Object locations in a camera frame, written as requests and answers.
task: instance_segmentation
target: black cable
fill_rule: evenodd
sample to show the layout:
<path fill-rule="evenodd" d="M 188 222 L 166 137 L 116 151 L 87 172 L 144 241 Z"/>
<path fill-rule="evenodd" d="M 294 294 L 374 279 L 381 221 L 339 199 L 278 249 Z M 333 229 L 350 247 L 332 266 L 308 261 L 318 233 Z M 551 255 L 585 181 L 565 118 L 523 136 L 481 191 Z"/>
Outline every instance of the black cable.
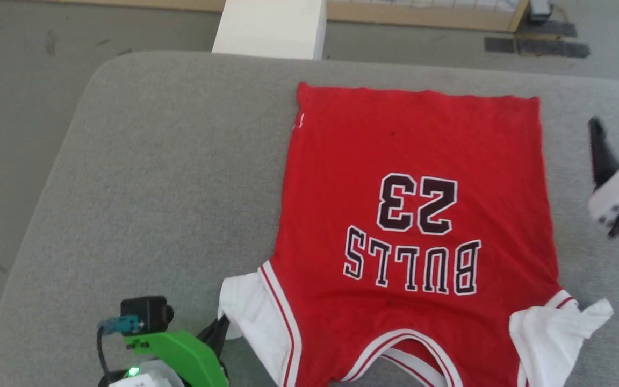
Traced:
<path fill-rule="evenodd" d="M 104 335 L 104 326 L 100 326 L 97 328 L 97 355 L 99 356 L 99 363 L 102 366 L 102 371 L 104 372 L 104 377 L 106 379 L 106 385 L 110 385 L 113 380 L 111 380 L 111 375 L 109 373 L 109 368 L 106 366 L 106 359 L 104 358 L 104 351 L 102 350 L 102 336 Z"/>

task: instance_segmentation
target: blue connector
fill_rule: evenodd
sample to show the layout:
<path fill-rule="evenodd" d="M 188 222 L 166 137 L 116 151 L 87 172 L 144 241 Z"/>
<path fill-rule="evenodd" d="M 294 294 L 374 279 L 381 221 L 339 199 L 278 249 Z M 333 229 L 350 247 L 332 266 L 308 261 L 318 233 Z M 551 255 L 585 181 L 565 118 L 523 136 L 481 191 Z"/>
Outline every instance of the blue connector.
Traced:
<path fill-rule="evenodd" d="M 102 336 L 113 335 L 113 333 L 135 333 L 142 328 L 140 319 L 135 314 L 110 318 L 97 323 L 97 328 L 104 328 Z"/>

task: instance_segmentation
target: basketball jersey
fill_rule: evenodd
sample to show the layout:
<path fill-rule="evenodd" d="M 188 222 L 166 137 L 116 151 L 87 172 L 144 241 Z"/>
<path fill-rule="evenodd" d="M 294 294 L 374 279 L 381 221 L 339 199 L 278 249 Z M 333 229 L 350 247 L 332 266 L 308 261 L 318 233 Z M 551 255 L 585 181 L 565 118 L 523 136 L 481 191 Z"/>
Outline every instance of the basketball jersey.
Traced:
<path fill-rule="evenodd" d="M 511 315 L 579 313 L 558 284 L 538 98 L 297 96 L 275 252 L 220 301 L 275 381 L 355 380 L 383 357 L 424 385 L 525 387 Z M 261 340 L 274 332 L 285 349 Z"/>

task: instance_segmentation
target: gray upholstered surface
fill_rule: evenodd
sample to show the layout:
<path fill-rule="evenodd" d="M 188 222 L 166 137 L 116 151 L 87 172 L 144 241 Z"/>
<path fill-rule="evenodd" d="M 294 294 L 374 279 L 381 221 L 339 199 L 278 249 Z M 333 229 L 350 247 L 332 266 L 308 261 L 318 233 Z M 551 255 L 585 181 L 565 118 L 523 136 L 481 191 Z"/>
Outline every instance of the gray upholstered surface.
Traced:
<path fill-rule="evenodd" d="M 619 81 L 153 52 L 108 62 L 81 99 L 0 304 L 0 385 L 96 385 L 94 324 L 125 297 L 167 296 L 174 328 L 211 321 L 221 280 L 272 252 L 302 80 L 540 96 L 561 282 L 616 310 L 568 385 L 617 384 L 619 242 L 587 216 L 586 123 L 598 113 L 619 134 Z M 129 364 L 120 339 L 105 347 L 110 367 Z M 233 385 L 271 384 L 244 341 L 224 361 Z M 355 383 L 410 384 L 385 362 Z"/>

